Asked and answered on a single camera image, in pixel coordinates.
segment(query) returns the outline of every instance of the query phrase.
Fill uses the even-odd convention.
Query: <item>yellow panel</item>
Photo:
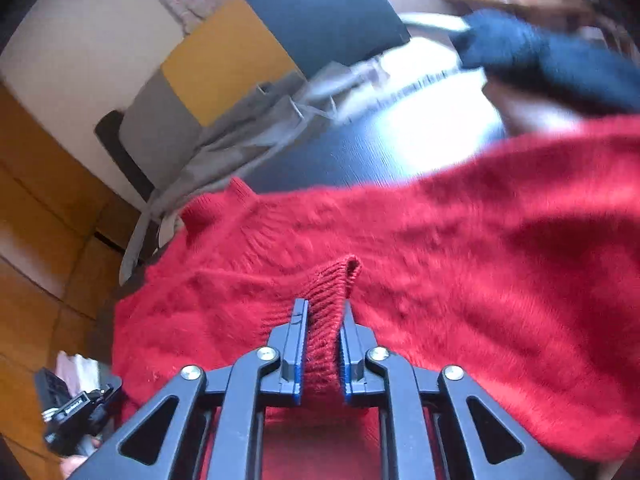
[[[125,249],[139,217],[140,211],[113,193],[98,217],[95,230],[121,249]]]
[[[87,355],[89,353],[89,337],[94,332],[95,321],[81,316],[72,308],[62,308],[60,318],[53,333],[49,351],[50,368],[55,368],[58,352],[67,355]]]
[[[0,84],[0,162],[81,236],[94,230],[110,190],[69,155]]]
[[[48,478],[47,474],[47,461],[40,455],[36,455],[21,446],[18,446],[15,442],[7,440],[6,444],[9,446],[11,453],[14,454],[15,459],[24,469],[31,480],[52,480]]]
[[[118,286],[121,261],[119,253],[98,238],[89,238],[66,286],[65,303],[95,319]]]
[[[0,353],[30,370],[47,365],[60,303],[0,260]]]
[[[0,433],[41,456],[49,455],[33,372],[0,355]]]
[[[0,165],[0,256],[62,298],[83,244]]]
[[[227,0],[162,65],[176,95],[203,126],[256,84],[297,69],[244,0]]]

